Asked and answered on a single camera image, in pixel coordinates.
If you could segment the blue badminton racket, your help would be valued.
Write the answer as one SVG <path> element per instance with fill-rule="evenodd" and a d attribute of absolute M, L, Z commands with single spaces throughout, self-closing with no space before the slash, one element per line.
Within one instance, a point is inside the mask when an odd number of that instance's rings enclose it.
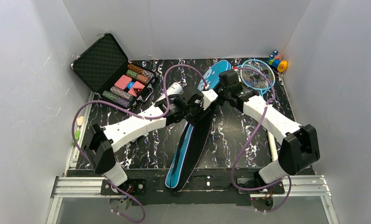
<path fill-rule="evenodd" d="M 240 65 L 242 82 L 260 93 L 261 97 L 275 84 L 275 76 L 270 66 L 262 60 L 249 59 Z"/>
<path fill-rule="evenodd" d="M 268 88 L 267 81 L 260 75 L 260 71 L 251 65 L 238 65 L 234 67 L 243 84 L 257 91 L 264 91 Z"/>

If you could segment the white shuttlecock tube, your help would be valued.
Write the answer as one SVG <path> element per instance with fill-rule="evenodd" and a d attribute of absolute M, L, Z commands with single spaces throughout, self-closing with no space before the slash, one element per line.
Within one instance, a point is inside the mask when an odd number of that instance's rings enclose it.
<path fill-rule="evenodd" d="M 171 84 L 167 89 L 166 89 L 166 94 L 168 96 L 169 99 L 172 99 L 174 98 L 176 95 L 180 94 L 181 92 L 183 91 L 183 88 L 182 86 L 177 83 L 177 82 L 174 82 L 173 84 Z M 166 97 L 165 97 L 165 94 L 162 94 L 154 103 L 154 106 L 158 106 L 160 104 L 163 104 L 166 102 Z"/>

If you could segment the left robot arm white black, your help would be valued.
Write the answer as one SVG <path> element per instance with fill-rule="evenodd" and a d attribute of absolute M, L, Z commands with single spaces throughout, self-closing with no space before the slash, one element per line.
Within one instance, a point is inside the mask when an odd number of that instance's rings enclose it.
<path fill-rule="evenodd" d="M 93 125 L 90 135 L 84 137 L 81 152 L 96 174 L 104 176 L 113 186 L 119 187 L 128 181 L 128 176 L 116 161 L 115 152 L 144 134 L 184 119 L 196 126 L 201 123 L 217 98 L 217 93 L 208 87 L 199 90 L 195 86 L 182 88 L 174 83 L 147 110 L 131 114 L 129 118 L 113 125 Z"/>

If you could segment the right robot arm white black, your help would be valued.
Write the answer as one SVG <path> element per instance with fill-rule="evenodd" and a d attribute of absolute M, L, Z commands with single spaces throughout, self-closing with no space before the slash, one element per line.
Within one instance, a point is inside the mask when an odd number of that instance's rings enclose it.
<path fill-rule="evenodd" d="M 278 159 L 254 173 L 252 190 L 271 186 L 287 175 L 296 175 L 320 159 L 317 131 L 312 125 L 288 119 L 273 108 L 255 90 L 244 89 L 235 70 L 219 74 L 219 98 L 222 102 L 257 120 L 281 141 Z"/>

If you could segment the blue racket bag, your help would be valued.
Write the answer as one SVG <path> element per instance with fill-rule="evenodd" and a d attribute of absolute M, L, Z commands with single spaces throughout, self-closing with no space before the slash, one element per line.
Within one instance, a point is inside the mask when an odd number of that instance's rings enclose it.
<path fill-rule="evenodd" d="M 204 82 L 200 81 L 197 88 L 203 91 L 203 85 Z M 217 104 L 213 102 L 209 106 L 210 113 L 199 123 L 190 124 L 186 122 L 165 180 L 165 185 L 169 189 L 175 192 L 181 191 L 193 173 L 206 144 L 216 107 Z"/>

